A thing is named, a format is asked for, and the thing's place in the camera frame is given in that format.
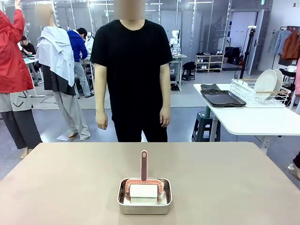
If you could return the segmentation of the person's left hand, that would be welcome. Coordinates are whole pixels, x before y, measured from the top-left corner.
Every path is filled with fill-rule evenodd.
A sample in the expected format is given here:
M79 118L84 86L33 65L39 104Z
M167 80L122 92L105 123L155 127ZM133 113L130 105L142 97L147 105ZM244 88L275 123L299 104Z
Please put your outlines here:
M161 127L166 128L171 121L170 107L163 107L160 111L160 124Z

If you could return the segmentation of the person's right hand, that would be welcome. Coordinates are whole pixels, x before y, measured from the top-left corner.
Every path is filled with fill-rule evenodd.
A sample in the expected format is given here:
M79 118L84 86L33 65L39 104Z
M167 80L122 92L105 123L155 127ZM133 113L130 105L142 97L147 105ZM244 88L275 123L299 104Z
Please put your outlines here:
M102 130L106 130L108 126L108 117L104 111L96 111L96 123L97 127Z

